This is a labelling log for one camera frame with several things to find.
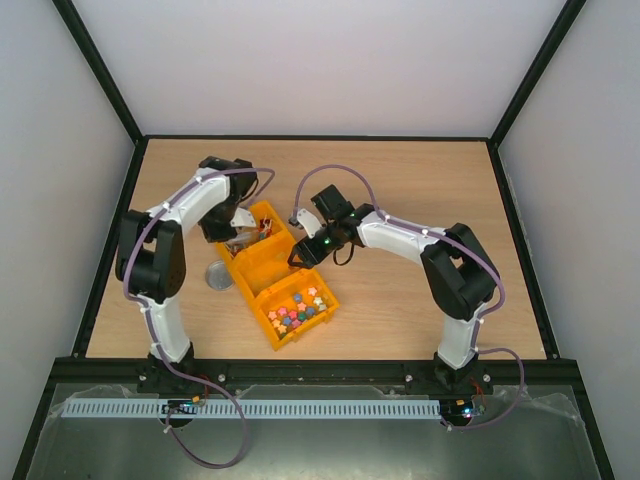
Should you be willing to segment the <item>orange three-compartment bin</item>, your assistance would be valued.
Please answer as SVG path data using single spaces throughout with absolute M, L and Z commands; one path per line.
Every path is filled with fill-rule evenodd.
M 299 340 L 312 328 L 329 322 L 340 307 L 317 269 L 291 268 L 287 258 L 295 239 L 271 204 L 249 207 L 257 241 L 238 252 L 215 246 L 249 310 L 273 350 Z

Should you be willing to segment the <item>round metal lid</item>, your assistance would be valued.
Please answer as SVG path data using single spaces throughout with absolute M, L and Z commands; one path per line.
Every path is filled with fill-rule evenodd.
M 226 291 L 235 284 L 223 260 L 211 263 L 205 271 L 206 284 L 215 291 Z

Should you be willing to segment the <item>metal scoop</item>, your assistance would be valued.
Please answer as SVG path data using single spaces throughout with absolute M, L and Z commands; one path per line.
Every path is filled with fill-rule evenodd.
M 248 248 L 257 241 L 258 233 L 256 231 L 243 231 L 236 237 L 226 241 L 224 246 L 232 252 L 238 252 Z

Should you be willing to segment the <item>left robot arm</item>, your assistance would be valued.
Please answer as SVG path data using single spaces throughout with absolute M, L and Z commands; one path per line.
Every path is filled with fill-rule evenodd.
M 151 338 L 150 358 L 184 380 L 193 374 L 193 343 L 181 319 L 179 292 L 187 264 L 184 237 L 199 227 L 209 243 L 235 239 L 257 225 L 241 205 L 258 185 L 258 170 L 243 160 L 209 156 L 167 200 L 121 220 L 115 274 L 124 296 L 138 305 Z

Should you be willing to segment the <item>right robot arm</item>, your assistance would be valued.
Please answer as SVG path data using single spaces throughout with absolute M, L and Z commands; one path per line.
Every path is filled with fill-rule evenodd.
M 505 300 L 497 269 L 470 227 L 421 226 L 388 214 L 376 201 L 355 207 L 333 184 L 316 194 L 312 204 L 316 213 L 293 207 L 289 223 L 305 236 L 292 248 L 289 265 L 311 269 L 350 246 L 383 250 L 421 266 L 444 314 L 434 381 L 451 393 L 465 389 L 475 375 L 484 317 Z

